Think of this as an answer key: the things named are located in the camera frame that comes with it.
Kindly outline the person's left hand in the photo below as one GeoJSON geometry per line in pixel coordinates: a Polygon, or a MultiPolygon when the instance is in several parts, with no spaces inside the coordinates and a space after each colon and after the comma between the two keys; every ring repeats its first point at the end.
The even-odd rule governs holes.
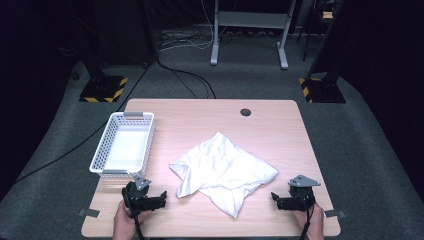
{"type": "Polygon", "coordinates": [[[125,203],[121,200],[114,216],[112,240],[132,240],[136,235],[134,219],[126,210],[125,203]]]}

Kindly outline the person's right hand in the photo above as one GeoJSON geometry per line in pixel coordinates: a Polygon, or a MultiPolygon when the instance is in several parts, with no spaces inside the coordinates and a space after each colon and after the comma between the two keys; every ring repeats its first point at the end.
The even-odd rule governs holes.
{"type": "Polygon", "coordinates": [[[324,240],[324,211],[315,203],[307,211],[293,211],[292,215],[302,229],[300,240],[324,240]]]}

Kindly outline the white t-shirt with dark print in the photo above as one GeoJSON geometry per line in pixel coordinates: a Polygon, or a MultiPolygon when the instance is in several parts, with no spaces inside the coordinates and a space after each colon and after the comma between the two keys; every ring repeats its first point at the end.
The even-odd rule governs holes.
{"type": "Polygon", "coordinates": [[[219,132],[170,163],[169,168],[182,180],[176,190],[178,198],[200,191],[233,218],[238,217],[248,195],[279,173],[219,132]]]}

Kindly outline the white perforated plastic basket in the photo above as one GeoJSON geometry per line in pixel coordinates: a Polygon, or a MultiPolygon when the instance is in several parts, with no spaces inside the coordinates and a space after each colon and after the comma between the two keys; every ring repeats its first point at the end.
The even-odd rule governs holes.
{"type": "Polygon", "coordinates": [[[89,170],[101,177],[144,176],[155,131],[154,118],[151,112],[112,113],[89,170]]]}

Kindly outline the black stand with striped base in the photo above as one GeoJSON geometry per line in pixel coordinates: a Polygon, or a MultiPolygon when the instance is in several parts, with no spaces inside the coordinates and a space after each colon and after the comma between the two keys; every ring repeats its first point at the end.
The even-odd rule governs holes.
{"type": "Polygon", "coordinates": [[[308,103],[345,103],[339,87],[338,76],[329,70],[325,70],[326,57],[323,53],[328,39],[328,32],[332,28],[330,24],[326,34],[317,42],[310,44],[311,51],[316,50],[316,56],[307,72],[307,75],[299,79],[303,95],[308,103]]]}
{"type": "MultiPolygon", "coordinates": [[[[75,20],[82,32],[86,24],[79,17],[75,17],[75,20]]],[[[90,76],[80,94],[80,100],[83,102],[116,102],[122,95],[128,79],[123,76],[104,74],[83,32],[81,33],[80,44],[81,58],[90,76]]]]}

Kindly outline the grey tape strip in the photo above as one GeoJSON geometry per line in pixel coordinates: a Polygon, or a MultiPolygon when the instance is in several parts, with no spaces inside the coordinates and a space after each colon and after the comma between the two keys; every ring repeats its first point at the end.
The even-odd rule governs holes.
{"type": "Polygon", "coordinates": [[[324,215],[326,218],[337,217],[338,219],[347,216],[343,210],[326,210],[324,211],[324,215]]]}
{"type": "Polygon", "coordinates": [[[78,216],[81,217],[93,217],[93,218],[97,218],[99,215],[100,211],[98,210],[93,210],[93,209],[80,209],[78,212],[78,216]]]}

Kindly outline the white metal desk frame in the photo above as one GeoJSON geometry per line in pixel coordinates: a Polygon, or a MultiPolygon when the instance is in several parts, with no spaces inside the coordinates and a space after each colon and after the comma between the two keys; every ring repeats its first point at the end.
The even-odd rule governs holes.
{"type": "Polygon", "coordinates": [[[277,43],[280,67],[283,70],[287,70],[289,65],[285,53],[285,43],[293,19],[296,2],[297,0],[290,0],[290,5],[286,13],[254,13],[221,11],[219,9],[219,0],[214,0],[213,45],[210,64],[215,66],[218,63],[220,26],[279,29],[283,31],[281,40],[277,43]]]}

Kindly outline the black tripod with orange device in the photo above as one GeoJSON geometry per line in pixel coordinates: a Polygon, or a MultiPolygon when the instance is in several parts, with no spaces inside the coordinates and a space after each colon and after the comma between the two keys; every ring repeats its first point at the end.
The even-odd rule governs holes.
{"type": "Polygon", "coordinates": [[[301,31],[297,37],[305,37],[302,60],[305,61],[312,50],[310,44],[322,39],[332,23],[337,8],[336,0],[313,0],[301,31]]]}

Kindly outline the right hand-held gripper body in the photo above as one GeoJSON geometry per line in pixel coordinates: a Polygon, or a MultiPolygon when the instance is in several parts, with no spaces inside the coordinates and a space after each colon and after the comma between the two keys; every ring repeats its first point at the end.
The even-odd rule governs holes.
{"type": "Polygon", "coordinates": [[[320,183],[304,175],[298,175],[289,182],[290,210],[307,211],[315,203],[313,192],[314,186],[320,186],[320,183]]]}

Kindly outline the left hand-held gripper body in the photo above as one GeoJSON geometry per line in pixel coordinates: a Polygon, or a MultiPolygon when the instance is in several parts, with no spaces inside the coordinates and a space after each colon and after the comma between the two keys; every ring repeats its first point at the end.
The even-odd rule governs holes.
{"type": "Polygon", "coordinates": [[[148,179],[135,177],[122,189],[125,206],[133,214],[156,209],[154,199],[147,196],[150,183],[148,179]]]}

